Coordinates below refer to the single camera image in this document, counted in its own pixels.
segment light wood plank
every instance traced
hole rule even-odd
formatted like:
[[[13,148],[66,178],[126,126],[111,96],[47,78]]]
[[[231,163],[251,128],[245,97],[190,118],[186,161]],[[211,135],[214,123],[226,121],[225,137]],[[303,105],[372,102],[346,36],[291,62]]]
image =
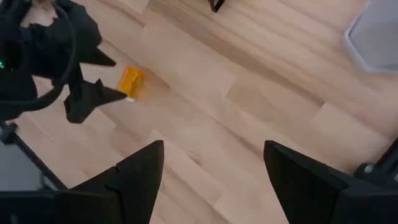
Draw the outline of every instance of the light wood plank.
[[[115,87],[124,67],[146,75],[135,103],[97,109],[81,125],[62,100],[16,120],[19,135],[69,187],[156,139],[165,168],[151,223],[287,223],[262,150],[271,139],[352,172],[398,134],[398,77],[366,75],[341,37],[365,0],[76,0],[98,22],[114,68],[84,65]],[[37,4],[24,22],[50,24]],[[51,88],[36,79],[39,93]]]

